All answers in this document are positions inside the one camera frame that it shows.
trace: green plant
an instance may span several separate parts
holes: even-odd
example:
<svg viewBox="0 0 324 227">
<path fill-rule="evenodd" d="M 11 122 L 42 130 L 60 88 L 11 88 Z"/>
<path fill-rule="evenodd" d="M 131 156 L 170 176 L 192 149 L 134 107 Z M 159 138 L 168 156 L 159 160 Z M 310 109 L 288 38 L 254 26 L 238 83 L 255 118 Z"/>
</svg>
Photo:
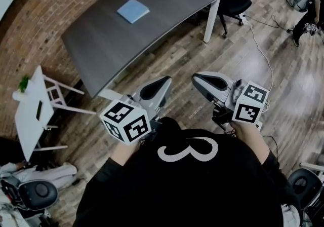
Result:
<svg viewBox="0 0 324 227">
<path fill-rule="evenodd" d="M 21 93 L 24 93 L 28 85 L 29 77 L 24 75 L 19 83 L 19 90 Z"/>
</svg>

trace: black pants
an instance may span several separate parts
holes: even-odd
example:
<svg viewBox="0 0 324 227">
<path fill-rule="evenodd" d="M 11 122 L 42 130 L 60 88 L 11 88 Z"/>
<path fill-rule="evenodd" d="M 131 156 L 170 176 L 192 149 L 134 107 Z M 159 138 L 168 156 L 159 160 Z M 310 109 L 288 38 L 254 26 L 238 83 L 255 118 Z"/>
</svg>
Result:
<svg viewBox="0 0 324 227">
<path fill-rule="evenodd" d="M 303 35 L 303 29 L 306 23 L 314 23 L 314 19 L 316 17 L 315 6 L 311 5 L 308 9 L 308 12 L 303 16 L 302 19 L 297 23 L 293 31 L 293 38 L 298 41 L 300 36 Z M 324 22 L 323 15 L 319 16 L 319 22 L 317 24 L 317 29 Z"/>
</svg>

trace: dark gray table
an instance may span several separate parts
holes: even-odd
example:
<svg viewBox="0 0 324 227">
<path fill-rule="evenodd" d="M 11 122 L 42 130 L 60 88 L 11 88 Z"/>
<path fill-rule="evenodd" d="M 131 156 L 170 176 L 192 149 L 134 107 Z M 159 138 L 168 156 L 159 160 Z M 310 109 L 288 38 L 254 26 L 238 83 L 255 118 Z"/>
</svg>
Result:
<svg viewBox="0 0 324 227">
<path fill-rule="evenodd" d="M 127 1 L 98 0 L 62 36 L 92 97 L 163 35 L 212 3 L 204 38 L 208 42 L 220 0 L 138 0 L 150 12 L 133 24 L 116 12 Z"/>
</svg>

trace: black shoe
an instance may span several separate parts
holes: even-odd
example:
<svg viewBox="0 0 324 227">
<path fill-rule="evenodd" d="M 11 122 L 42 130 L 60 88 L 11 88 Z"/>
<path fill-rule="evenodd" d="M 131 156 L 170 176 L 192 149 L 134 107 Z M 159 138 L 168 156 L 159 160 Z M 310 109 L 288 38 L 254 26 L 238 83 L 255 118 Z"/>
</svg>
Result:
<svg viewBox="0 0 324 227">
<path fill-rule="evenodd" d="M 296 39 L 293 38 L 293 42 L 294 42 L 296 47 L 299 47 L 299 40 L 296 40 Z"/>
</svg>

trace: white cable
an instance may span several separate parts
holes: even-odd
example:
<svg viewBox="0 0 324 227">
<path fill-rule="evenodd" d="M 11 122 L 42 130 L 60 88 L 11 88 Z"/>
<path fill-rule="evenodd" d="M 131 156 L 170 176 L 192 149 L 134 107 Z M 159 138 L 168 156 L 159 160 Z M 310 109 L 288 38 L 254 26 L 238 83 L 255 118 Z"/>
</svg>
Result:
<svg viewBox="0 0 324 227">
<path fill-rule="evenodd" d="M 270 62 L 269 62 L 268 58 L 266 57 L 266 55 L 264 55 L 264 53 L 262 52 L 262 50 L 261 50 L 259 44 L 257 43 L 257 41 L 256 41 L 256 39 L 255 39 L 254 32 L 253 32 L 253 29 L 252 29 L 252 24 L 251 24 L 249 21 L 247 21 L 247 23 L 250 25 L 250 29 L 251 29 L 251 32 L 252 32 L 252 34 L 253 34 L 253 39 L 254 39 L 254 41 L 255 41 L 257 47 L 258 47 L 258 50 L 261 52 L 261 54 L 263 55 L 263 57 L 267 60 L 267 62 L 268 62 L 268 66 L 269 66 L 269 68 L 270 68 L 270 70 L 271 70 L 271 87 L 270 87 L 270 89 L 269 89 L 269 93 L 270 93 L 270 91 L 271 91 L 271 89 L 272 89 L 272 87 L 273 87 L 273 70 L 272 70 L 272 67 L 270 66 Z M 267 101 L 265 102 L 265 104 L 266 104 L 266 107 L 263 108 L 262 113 L 264 113 L 264 112 L 266 112 L 266 111 L 268 111 L 268 110 L 270 109 L 269 97 L 267 97 Z"/>
</svg>

